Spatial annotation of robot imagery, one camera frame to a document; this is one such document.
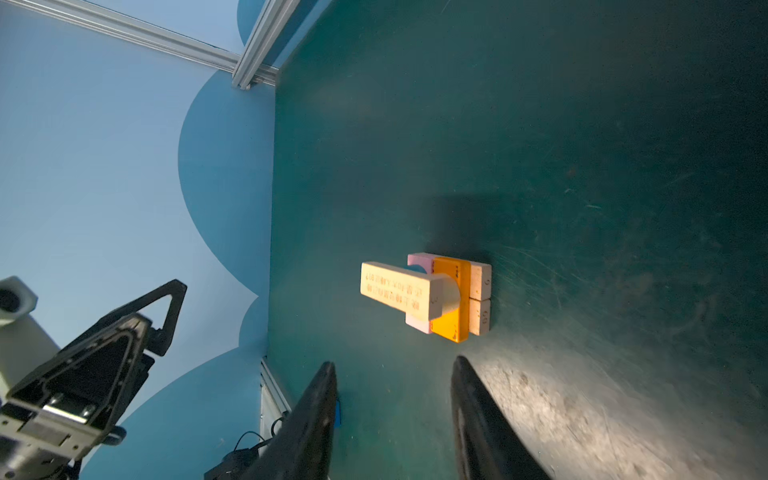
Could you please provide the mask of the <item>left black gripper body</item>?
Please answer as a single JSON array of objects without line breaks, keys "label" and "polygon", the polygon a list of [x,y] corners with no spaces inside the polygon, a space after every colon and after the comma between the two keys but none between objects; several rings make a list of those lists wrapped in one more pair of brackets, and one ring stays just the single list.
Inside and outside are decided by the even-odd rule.
[{"label": "left black gripper body", "polygon": [[119,425],[97,424],[98,409],[77,397],[53,395],[38,407],[10,400],[1,408],[3,479],[78,479],[83,459],[127,436]]}]

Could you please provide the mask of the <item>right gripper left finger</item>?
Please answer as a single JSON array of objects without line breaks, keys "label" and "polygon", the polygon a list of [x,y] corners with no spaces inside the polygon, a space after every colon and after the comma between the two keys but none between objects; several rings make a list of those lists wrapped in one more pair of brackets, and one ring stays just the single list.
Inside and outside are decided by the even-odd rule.
[{"label": "right gripper left finger", "polygon": [[338,397],[335,365],[323,363],[244,479],[326,479]]}]

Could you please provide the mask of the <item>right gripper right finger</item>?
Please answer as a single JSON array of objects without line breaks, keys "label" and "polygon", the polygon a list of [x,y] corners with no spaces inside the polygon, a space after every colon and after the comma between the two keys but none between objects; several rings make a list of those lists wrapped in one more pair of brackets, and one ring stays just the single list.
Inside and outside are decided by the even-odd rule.
[{"label": "right gripper right finger", "polygon": [[549,474],[516,434],[464,356],[452,367],[451,411],[460,479],[540,479]]}]

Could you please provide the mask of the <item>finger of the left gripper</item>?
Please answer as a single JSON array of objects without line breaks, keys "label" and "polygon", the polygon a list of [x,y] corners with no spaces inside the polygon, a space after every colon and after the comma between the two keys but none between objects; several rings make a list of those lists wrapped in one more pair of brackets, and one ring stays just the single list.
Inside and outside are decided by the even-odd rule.
[{"label": "finger of the left gripper", "polygon": [[68,420],[116,420],[149,378],[155,331],[142,314],[79,339],[28,374],[9,401]]},{"label": "finger of the left gripper", "polygon": [[74,347],[104,328],[117,325],[125,318],[142,317],[149,321],[150,331],[146,349],[156,356],[166,355],[172,344],[181,308],[187,293],[187,285],[178,279],[110,311],[64,347]]}]

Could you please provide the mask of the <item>orange wood block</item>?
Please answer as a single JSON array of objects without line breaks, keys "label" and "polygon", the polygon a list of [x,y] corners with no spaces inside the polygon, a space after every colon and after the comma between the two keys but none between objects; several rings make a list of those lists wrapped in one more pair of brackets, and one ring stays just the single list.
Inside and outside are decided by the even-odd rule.
[{"label": "orange wood block", "polygon": [[469,293],[471,286],[471,265],[469,261],[449,257],[437,257],[433,271],[445,274],[458,288],[458,307],[431,322],[432,332],[455,343],[465,341],[469,336]]}]

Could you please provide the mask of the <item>natural wood cylinder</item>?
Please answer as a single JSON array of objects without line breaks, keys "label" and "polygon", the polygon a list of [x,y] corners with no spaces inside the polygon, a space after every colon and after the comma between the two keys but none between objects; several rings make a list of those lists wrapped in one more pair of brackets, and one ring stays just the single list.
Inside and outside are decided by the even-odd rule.
[{"label": "natural wood cylinder", "polygon": [[448,274],[441,274],[442,294],[441,294],[441,315],[448,315],[460,308],[461,290],[460,283]]}]

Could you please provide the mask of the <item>natural wood block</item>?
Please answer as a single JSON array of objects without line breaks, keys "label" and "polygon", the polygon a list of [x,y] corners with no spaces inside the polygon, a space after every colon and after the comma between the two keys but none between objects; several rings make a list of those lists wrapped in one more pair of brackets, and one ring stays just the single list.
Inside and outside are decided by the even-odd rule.
[{"label": "natural wood block", "polygon": [[489,332],[491,326],[491,300],[469,300],[469,332],[482,336]]},{"label": "natural wood block", "polygon": [[470,263],[470,293],[474,300],[488,300],[492,295],[492,266],[487,263]]},{"label": "natural wood block", "polygon": [[443,313],[444,274],[424,274],[378,262],[360,267],[360,293],[372,300],[431,321]]}]

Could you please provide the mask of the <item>pink wood block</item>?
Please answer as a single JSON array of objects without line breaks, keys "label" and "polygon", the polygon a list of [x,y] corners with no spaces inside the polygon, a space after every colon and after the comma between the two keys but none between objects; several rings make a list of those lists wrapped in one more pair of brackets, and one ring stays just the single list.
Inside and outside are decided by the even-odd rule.
[{"label": "pink wood block", "polygon": [[[421,252],[409,254],[407,257],[407,268],[409,270],[423,271],[426,274],[432,274],[434,259],[435,256],[428,253]],[[428,320],[419,320],[413,315],[406,314],[405,323],[424,334],[432,333],[432,324]]]}]

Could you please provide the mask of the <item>blue wood cube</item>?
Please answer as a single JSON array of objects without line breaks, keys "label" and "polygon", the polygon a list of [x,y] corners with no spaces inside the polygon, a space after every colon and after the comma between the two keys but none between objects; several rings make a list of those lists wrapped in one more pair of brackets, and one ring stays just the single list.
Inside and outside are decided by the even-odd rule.
[{"label": "blue wood cube", "polygon": [[339,428],[341,424],[342,424],[342,407],[341,407],[340,399],[337,398],[335,401],[334,428]]}]

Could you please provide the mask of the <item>natural wood block front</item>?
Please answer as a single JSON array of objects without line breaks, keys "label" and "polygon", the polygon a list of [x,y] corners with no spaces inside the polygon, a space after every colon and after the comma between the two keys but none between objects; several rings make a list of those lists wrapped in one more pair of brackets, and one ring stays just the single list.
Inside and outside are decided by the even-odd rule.
[{"label": "natural wood block front", "polygon": [[489,332],[491,326],[491,300],[469,300],[469,332],[482,336]]}]

